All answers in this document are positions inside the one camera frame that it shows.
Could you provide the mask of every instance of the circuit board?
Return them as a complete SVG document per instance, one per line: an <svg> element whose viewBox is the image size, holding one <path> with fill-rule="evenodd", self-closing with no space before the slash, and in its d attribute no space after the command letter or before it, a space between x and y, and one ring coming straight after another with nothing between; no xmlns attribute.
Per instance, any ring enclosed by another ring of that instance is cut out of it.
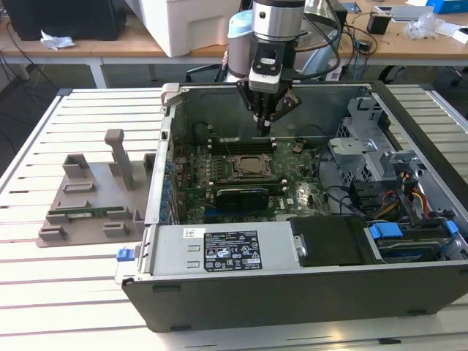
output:
<svg viewBox="0 0 468 351"><path fill-rule="evenodd" d="M226 154L216 154L205 146L187 148L177 161L179 203L183 204L179 206L181 223L273 222L285 221L292 216L331 214L328 197L316 178L319 153L313 148L295 153L295 146L294 140L279 141L271 154L240 156L229 154L233 152L229 150ZM254 170L247 170L248 165ZM248 184L243 184L244 179L239 174L242 172L249 177ZM219 211L212 188L225 186L223 181L229 182L233 178L238 182L237 187L270 189L266 208Z"/></svg>

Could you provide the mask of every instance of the blue box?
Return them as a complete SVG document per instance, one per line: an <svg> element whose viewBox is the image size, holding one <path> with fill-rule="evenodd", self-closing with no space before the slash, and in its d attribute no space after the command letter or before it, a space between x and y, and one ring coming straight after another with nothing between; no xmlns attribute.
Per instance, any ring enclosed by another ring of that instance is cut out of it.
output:
<svg viewBox="0 0 468 351"><path fill-rule="evenodd" d="M435 13L468 12L468 1L462 0L428 0L426 6L434 6Z"/></svg>

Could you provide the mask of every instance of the blue latch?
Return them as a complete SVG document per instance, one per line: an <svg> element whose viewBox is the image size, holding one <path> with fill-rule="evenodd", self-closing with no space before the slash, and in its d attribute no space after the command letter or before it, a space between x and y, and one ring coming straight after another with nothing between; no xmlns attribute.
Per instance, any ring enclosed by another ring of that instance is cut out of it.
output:
<svg viewBox="0 0 468 351"><path fill-rule="evenodd" d="M369 230L374 239L403 237L403 232L398 226L398 223L375 223Z"/></svg>
<svg viewBox="0 0 468 351"><path fill-rule="evenodd" d="M448 231L452 235L452 238L456 237L456 235L458 234L460 229L457 227L455 222L454 221L447 221L447 223L445 223L445 226L447 227Z"/></svg>
<svg viewBox="0 0 468 351"><path fill-rule="evenodd" d="M117 262L135 261L135 249L120 249L117 252Z"/></svg>

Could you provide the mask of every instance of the power supply label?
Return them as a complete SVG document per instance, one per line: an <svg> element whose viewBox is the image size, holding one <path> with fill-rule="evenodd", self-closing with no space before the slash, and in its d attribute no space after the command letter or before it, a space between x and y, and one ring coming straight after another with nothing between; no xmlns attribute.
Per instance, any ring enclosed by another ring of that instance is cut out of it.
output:
<svg viewBox="0 0 468 351"><path fill-rule="evenodd" d="M257 231L205 233L207 272L262 269Z"/></svg>

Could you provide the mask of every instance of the black computer tower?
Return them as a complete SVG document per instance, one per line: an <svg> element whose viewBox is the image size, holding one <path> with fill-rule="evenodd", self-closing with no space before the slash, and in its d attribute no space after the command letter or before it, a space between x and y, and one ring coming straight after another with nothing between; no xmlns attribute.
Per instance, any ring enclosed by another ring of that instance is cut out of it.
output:
<svg viewBox="0 0 468 351"><path fill-rule="evenodd" d="M41 30L55 37L117 40L127 17L124 0L3 0L22 40Z"/></svg>

